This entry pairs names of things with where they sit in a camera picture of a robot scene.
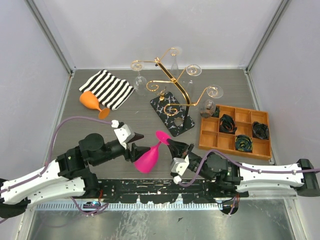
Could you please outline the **orange compartment tray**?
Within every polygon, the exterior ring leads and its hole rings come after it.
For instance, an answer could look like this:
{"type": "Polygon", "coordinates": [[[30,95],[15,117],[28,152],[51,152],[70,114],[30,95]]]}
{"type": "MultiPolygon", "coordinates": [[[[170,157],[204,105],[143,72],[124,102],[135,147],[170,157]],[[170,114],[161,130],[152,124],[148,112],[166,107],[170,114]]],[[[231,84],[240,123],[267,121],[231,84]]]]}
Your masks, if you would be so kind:
{"type": "Polygon", "coordinates": [[[269,116],[267,112],[247,108],[218,105],[219,118],[210,117],[201,120],[198,147],[203,150],[216,149],[222,153],[246,158],[269,161],[272,158],[271,137],[259,139],[253,137],[252,124],[259,122],[266,124],[270,132],[269,116]],[[237,125],[235,134],[219,131],[220,118],[223,114],[231,116],[237,125]],[[252,139],[252,152],[242,152],[235,148],[235,138],[246,135],[252,139]]]}

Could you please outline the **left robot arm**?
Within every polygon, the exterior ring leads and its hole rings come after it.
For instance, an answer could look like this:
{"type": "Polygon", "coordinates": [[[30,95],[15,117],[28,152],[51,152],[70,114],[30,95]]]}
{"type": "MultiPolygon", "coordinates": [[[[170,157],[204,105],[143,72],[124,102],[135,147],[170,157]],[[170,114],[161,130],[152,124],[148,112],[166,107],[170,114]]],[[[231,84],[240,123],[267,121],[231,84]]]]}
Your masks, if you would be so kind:
{"type": "Polygon", "coordinates": [[[135,133],[129,140],[131,147],[128,147],[117,139],[105,142],[100,134],[91,133],[47,167],[14,180],[1,179],[0,217],[13,218],[27,208],[55,199],[97,197],[101,186],[89,166],[98,166],[120,156],[128,162],[137,161],[150,150],[150,147],[134,143],[142,138],[143,135],[135,133]]]}

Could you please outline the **black coil bottom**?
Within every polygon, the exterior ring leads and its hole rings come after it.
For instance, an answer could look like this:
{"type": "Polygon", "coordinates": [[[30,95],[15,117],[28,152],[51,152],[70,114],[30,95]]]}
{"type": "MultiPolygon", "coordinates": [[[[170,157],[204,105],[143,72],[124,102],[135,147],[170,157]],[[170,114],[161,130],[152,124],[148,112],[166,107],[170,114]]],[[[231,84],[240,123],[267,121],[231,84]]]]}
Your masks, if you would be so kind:
{"type": "Polygon", "coordinates": [[[253,140],[244,134],[235,137],[235,149],[240,152],[251,153],[253,150],[253,140]]]}

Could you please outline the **clear stemless glass tumbler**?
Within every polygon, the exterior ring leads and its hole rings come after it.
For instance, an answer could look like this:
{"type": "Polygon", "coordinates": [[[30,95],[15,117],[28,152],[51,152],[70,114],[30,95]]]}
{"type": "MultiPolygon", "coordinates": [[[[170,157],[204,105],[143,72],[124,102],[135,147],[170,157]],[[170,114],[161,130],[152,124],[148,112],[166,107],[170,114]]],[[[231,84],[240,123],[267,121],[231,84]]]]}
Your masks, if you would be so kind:
{"type": "Polygon", "coordinates": [[[133,87],[135,92],[139,96],[145,96],[147,92],[146,84],[147,80],[141,75],[141,71],[144,68],[144,63],[142,61],[135,60],[130,65],[131,69],[137,72],[137,77],[134,79],[133,87]]]}

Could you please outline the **black coil top left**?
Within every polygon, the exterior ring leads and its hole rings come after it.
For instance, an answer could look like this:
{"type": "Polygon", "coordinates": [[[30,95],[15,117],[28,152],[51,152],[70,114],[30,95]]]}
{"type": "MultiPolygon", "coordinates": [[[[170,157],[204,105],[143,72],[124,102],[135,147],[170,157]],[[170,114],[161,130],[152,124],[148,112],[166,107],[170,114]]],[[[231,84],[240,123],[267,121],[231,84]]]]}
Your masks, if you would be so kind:
{"type": "Polygon", "coordinates": [[[219,107],[219,106],[216,106],[216,107],[215,107],[215,111],[214,111],[214,113],[211,115],[211,117],[213,117],[213,118],[219,118],[219,116],[220,116],[220,107],[219,107]]]}

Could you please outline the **black coil right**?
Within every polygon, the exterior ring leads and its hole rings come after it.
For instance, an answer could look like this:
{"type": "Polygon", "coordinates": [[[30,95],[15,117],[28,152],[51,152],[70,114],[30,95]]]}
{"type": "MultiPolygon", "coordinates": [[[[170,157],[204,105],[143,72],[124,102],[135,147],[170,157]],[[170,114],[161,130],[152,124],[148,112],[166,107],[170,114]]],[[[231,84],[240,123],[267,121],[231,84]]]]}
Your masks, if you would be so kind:
{"type": "Polygon", "coordinates": [[[261,140],[268,140],[270,133],[269,127],[264,123],[254,121],[252,124],[252,136],[261,140]]]}

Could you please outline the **black coil centre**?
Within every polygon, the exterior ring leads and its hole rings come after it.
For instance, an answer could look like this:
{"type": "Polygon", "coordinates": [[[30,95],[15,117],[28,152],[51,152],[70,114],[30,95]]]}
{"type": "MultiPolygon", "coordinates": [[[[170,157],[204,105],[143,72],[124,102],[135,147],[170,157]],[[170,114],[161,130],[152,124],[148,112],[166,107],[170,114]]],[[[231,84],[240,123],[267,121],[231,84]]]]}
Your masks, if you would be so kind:
{"type": "Polygon", "coordinates": [[[237,131],[237,125],[230,115],[222,115],[219,120],[219,131],[225,134],[235,134],[235,132],[237,131]]]}

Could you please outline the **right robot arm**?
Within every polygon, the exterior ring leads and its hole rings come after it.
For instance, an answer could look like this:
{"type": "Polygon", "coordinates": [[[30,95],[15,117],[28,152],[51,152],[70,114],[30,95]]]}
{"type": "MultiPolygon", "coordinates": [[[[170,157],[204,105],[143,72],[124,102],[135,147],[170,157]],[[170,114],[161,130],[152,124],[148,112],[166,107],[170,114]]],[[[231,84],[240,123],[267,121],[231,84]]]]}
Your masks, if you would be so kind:
{"type": "Polygon", "coordinates": [[[290,190],[301,197],[318,197],[320,186],[317,180],[318,169],[308,159],[299,159],[287,165],[254,165],[237,162],[218,150],[210,150],[201,157],[192,152],[193,144],[169,139],[168,148],[172,156],[171,175],[173,182],[182,187],[190,186],[193,181],[184,183],[183,175],[187,170],[196,177],[212,181],[225,197],[234,193],[257,190],[290,190]]]}

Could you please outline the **orange plastic wine glass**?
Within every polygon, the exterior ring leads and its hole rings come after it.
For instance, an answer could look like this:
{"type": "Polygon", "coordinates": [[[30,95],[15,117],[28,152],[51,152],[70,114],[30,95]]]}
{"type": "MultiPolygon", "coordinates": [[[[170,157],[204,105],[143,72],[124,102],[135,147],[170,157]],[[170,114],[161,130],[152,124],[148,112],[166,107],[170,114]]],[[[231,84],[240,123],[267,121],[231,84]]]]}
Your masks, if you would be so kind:
{"type": "Polygon", "coordinates": [[[98,118],[100,120],[105,119],[110,114],[109,108],[100,107],[98,98],[91,91],[83,92],[79,97],[79,101],[82,105],[84,105],[88,109],[98,110],[99,111],[98,118]]]}

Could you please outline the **clear champagne flute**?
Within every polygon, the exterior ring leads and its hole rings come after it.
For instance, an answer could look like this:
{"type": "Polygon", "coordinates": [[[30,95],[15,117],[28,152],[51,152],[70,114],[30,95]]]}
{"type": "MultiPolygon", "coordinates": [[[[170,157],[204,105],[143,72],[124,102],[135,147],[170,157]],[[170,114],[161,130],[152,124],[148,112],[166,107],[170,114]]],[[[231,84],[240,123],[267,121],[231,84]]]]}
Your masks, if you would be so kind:
{"type": "Polygon", "coordinates": [[[182,53],[182,49],[178,46],[174,46],[170,49],[170,55],[173,57],[173,63],[171,65],[170,73],[172,74],[173,77],[176,79],[179,76],[179,67],[178,67],[178,55],[182,53]]]}
{"type": "MultiPolygon", "coordinates": [[[[197,64],[190,64],[186,67],[186,73],[191,77],[197,77],[202,73],[202,69],[197,64]]],[[[191,78],[186,85],[186,90],[191,93],[195,88],[194,80],[191,78]]]]}

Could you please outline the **black coil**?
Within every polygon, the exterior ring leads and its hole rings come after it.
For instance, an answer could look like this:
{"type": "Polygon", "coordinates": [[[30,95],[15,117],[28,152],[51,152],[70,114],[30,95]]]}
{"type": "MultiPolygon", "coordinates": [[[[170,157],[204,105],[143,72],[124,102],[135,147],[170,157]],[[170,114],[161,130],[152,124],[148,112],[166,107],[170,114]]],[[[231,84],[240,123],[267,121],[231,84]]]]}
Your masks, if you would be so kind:
{"type": "Polygon", "coordinates": [[[211,117],[213,117],[213,118],[219,118],[219,116],[220,116],[220,107],[219,107],[219,106],[216,106],[216,107],[215,107],[215,111],[214,111],[214,113],[211,115],[211,117]]]}
{"type": "Polygon", "coordinates": [[[270,133],[269,127],[264,123],[254,121],[252,124],[252,136],[261,140],[268,140],[270,133]]]}
{"type": "Polygon", "coordinates": [[[237,131],[237,125],[230,115],[222,115],[219,120],[219,131],[225,134],[235,134],[235,132],[237,131]]]}
{"type": "Polygon", "coordinates": [[[251,153],[253,150],[253,140],[244,134],[235,137],[235,149],[240,152],[251,153]]]}

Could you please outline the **black mounting base plate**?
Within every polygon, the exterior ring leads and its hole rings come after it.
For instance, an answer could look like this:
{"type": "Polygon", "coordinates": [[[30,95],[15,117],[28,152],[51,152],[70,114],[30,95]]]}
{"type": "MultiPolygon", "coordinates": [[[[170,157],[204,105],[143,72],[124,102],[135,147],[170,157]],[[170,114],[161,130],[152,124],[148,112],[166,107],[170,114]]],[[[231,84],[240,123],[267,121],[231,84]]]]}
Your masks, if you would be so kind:
{"type": "Polygon", "coordinates": [[[169,179],[100,179],[102,200],[105,203],[154,204],[175,203],[182,197],[183,204],[215,203],[218,199],[232,199],[235,189],[223,189],[215,182],[197,179],[183,187],[169,179]]]}

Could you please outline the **pink plastic wine glass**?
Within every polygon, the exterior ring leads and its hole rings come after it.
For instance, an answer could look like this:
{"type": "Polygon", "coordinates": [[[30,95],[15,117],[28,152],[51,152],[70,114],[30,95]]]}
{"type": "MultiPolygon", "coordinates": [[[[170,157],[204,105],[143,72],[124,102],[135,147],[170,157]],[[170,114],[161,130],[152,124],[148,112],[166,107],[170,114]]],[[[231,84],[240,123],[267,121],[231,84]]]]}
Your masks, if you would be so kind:
{"type": "Polygon", "coordinates": [[[148,174],[156,165],[159,159],[159,147],[161,144],[169,145],[168,139],[171,137],[164,131],[156,131],[155,136],[158,139],[158,143],[144,153],[137,161],[134,162],[135,168],[144,174],[148,174]]]}

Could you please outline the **gold wine glass rack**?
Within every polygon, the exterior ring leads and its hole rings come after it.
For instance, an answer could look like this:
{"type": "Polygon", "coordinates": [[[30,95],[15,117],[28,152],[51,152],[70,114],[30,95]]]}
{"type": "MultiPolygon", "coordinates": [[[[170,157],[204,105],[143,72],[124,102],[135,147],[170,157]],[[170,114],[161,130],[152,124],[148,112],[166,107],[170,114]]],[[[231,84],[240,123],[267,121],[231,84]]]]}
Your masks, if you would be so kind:
{"type": "Polygon", "coordinates": [[[173,57],[170,55],[170,47],[161,57],[153,60],[138,60],[145,64],[153,64],[166,76],[165,80],[146,81],[146,90],[153,92],[157,97],[150,100],[150,105],[159,116],[166,129],[173,137],[177,137],[195,126],[195,121],[189,114],[190,108],[199,105],[206,90],[205,87],[198,99],[192,100],[192,92],[187,92],[187,83],[192,78],[186,72],[187,66],[179,70],[178,78],[171,74],[173,57]],[[191,77],[183,81],[183,76],[191,77]]]}

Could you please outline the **clear round wine glass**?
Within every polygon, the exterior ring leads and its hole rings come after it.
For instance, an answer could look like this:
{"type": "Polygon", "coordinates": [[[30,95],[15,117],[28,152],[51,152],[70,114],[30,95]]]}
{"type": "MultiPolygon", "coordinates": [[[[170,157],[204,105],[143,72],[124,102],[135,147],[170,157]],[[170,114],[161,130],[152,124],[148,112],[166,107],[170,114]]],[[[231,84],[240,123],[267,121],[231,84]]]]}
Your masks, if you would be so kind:
{"type": "Polygon", "coordinates": [[[223,96],[223,89],[216,84],[212,84],[206,88],[200,101],[199,113],[203,119],[210,118],[216,111],[216,103],[214,99],[219,99],[223,96]]]}

